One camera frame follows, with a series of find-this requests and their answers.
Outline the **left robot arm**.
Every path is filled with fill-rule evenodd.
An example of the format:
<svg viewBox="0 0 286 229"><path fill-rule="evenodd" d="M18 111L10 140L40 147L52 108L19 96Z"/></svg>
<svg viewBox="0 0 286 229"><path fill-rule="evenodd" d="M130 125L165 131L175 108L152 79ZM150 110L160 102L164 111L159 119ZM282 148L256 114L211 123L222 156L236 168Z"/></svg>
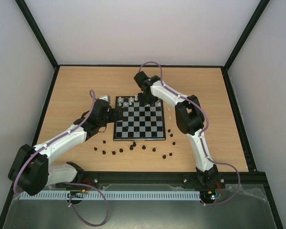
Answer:
<svg viewBox="0 0 286 229"><path fill-rule="evenodd" d="M122 118L122 108L112 108L109 96L103 96L61 134L41 144L21 146L8 173L14 193L26 192L34 196L46 186L73 181L79 172L76 165L52 166L52 163L74 146L89 140L108 123Z"/></svg>

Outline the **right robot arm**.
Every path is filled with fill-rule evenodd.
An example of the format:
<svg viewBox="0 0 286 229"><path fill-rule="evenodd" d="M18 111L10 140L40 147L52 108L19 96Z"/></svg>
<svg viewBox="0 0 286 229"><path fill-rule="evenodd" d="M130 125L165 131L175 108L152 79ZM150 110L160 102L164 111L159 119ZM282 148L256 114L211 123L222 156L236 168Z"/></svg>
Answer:
<svg viewBox="0 0 286 229"><path fill-rule="evenodd" d="M148 77L143 71L139 71L134 80L141 89L138 97L143 104L153 104L158 98L174 107L176 125L187 135L194 152L197 180L203 187L210 186L218 175L218 169L205 140L205 117L198 98L181 94L166 85L159 76Z"/></svg>

